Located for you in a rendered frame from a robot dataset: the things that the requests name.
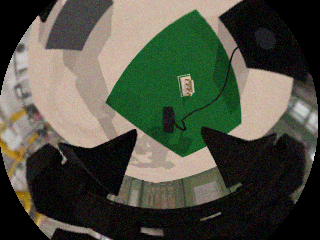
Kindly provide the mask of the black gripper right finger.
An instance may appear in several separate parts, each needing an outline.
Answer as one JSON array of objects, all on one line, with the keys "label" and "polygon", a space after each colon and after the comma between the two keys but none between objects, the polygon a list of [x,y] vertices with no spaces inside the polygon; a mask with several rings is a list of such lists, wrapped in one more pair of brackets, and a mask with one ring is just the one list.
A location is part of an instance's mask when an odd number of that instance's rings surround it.
[{"label": "black gripper right finger", "polygon": [[263,139],[243,140],[212,128],[201,127],[201,137],[204,139],[209,152],[216,161],[220,175],[223,177],[225,188],[232,188],[240,183],[241,176],[251,169],[251,165],[259,160],[259,155],[268,145],[275,144],[277,135],[269,133]]}]

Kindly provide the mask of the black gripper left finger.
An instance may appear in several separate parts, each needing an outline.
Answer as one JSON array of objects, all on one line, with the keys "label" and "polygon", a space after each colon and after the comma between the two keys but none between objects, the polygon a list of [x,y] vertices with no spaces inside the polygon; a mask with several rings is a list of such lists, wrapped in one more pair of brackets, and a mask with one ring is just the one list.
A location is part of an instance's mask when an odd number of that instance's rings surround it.
[{"label": "black gripper left finger", "polygon": [[57,143],[57,147],[60,147],[65,159],[83,167],[101,187],[108,189],[109,195],[119,196],[137,136],[137,129],[132,129],[93,148],[67,143]]}]

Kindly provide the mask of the green circuit board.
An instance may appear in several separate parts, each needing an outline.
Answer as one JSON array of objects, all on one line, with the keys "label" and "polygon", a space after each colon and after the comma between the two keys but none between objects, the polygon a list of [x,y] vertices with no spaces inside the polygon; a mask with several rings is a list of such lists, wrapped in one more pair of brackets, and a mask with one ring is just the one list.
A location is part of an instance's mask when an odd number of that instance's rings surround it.
[{"label": "green circuit board", "polygon": [[[185,13],[152,37],[121,73],[105,103],[181,157],[207,147],[200,133],[204,125],[229,133],[243,123],[231,60],[207,19],[197,12],[195,8]],[[193,112],[184,120],[187,131],[173,125],[172,133],[164,133],[164,107],[172,107],[173,121],[183,129],[181,120]]]}]

